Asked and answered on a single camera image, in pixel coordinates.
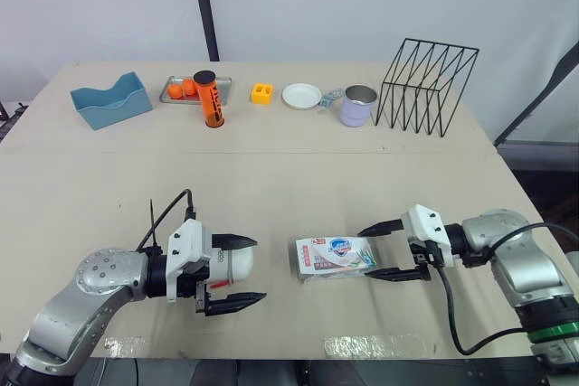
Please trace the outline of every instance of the metal tray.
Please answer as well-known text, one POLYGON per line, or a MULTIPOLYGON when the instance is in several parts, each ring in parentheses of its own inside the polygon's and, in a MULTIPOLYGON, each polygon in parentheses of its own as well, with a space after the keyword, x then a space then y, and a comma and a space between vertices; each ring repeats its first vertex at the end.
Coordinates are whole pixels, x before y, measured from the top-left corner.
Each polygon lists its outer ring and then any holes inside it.
MULTIPOLYGON (((169 85, 177 84, 180 85, 183 83, 183 80, 191 79, 193 80, 193 76, 169 76, 166 81, 165 87, 161 91, 161 95, 159 95, 159 101, 162 103, 175 103, 175 104, 200 104, 199 96, 194 94, 192 97, 184 96, 182 99, 172 99, 166 93, 166 89, 169 85)), ((231 77, 216 77, 215 81, 217 82, 217 89, 219 90, 219 95, 221 98, 221 105, 226 106, 229 102, 229 90, 232 87, 232 78, 231 77)))

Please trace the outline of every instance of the table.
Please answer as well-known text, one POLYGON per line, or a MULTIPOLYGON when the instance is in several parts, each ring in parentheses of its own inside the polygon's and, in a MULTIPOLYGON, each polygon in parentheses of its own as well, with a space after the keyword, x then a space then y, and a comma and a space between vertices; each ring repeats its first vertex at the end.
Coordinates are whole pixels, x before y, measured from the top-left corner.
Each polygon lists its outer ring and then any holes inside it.
MULTIPOLYGON (((157 212, 183 188, 194 193, 197 218, 215 232, 256 239, 250 277, 215 291, 268 295, 239 313, 195 314, 193 300, 149 299, 123 307, 95 355, 293 359, 326 358, 340 337, 379 343, 378 358, 455 358, 444 291, 431 282, 387 283, 343 278, 302 283, 293 241, 352 235, 394 219, 415 203, 460 222, 492 208, 530 221, 538 213, 466 106, 447 136, 426 137, 368 123, 347 128, 336 110, 296 111, 279 98, 295 81, 322 90, 366 83, 377 87, 379 63, 81 63, 64 67, 0 145, 4 252, 0 282, 0 352, 14 352, 35 314, 66 285, 92 251, 134 249, 157 212), (204 126, 199 107, 162 104, 169 75, 211 68, 233 78, 225 125, 204 126), (69 91, 106 89, 135 71, 154 109, 92 131, 74 111, 69 91), (273 83, 270 106, 249 102, 254 82, 273 83)), ((175 212, 157 232, 165 241, 182 220, 175 212)), ((546 230, 536 231, 576 292, 579 279, 546 230)), ((413 267, 403 234, 377 242, 386 266, 413 267)), ((517 326, 489 267, 447 272, 460 339, 471 345, 517 326)), ((475 357, 530 354, 522 334, 501 338, 475 357)), ((363 357, 361 353, 351 354, 363 357)))

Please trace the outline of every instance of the black pole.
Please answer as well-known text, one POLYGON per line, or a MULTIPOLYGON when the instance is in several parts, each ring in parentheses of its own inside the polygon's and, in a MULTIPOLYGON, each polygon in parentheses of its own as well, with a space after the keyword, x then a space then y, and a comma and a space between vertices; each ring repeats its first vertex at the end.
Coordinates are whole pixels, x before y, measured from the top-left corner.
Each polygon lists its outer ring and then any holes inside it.
POLYGON ((205 32, 205 42, 209 52, 209 61, 219 61, 219 52, 217 51, 217 39, 215 38, 214 16, 211 13, 211 2, 209 0, 197 0, 199 2, 199 12, 203 22, 205 32))
POLYGON ((521 112, 521 114, 511 122, 505 131, 503 131, 498 137, 495 139, 495 146, 499 146, 507 141, 508 135, 510 135, 515 129, 521 125, 521 123, 527 119, 527 117, 541 104, 545 99, 549 96, 553 90, 559 86, 559 83, 563 81, 565 77, 569 75, 569 73, 579 64, 579 42, 574 45, 569 52, 561 58, 555 69, 553 74, 551 75, 551 79, 546 84, 545 88, 541 91, 536 99, 534 99, 531 104, 529 104, 525 110, 521 112))

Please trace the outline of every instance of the metal cup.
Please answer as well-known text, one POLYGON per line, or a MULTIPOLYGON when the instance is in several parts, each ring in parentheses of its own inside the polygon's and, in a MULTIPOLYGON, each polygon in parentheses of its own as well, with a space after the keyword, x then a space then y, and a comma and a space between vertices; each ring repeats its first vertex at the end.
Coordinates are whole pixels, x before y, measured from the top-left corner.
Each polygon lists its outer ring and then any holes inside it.
POLYGON ((346 88, 346 97, 342 102, 340 120, 349 127, 360 127, 370 118, 372 107, 378 99, 375 90, 364 85, 352 85, 346 88))

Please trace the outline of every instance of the green ring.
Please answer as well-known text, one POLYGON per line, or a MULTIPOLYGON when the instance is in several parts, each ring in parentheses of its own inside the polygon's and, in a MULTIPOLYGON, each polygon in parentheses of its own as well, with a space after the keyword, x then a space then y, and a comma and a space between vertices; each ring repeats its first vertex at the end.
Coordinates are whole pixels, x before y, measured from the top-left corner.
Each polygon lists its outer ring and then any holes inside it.
POLYGON ((527 334, 528 340, 536 344, 540 341, 548 340, 548 338, 555 338, 564 334, 579 334, 579 321, 572 323, 565 323, 564 325, 553 325, 545 329, 535 330, 527 334))

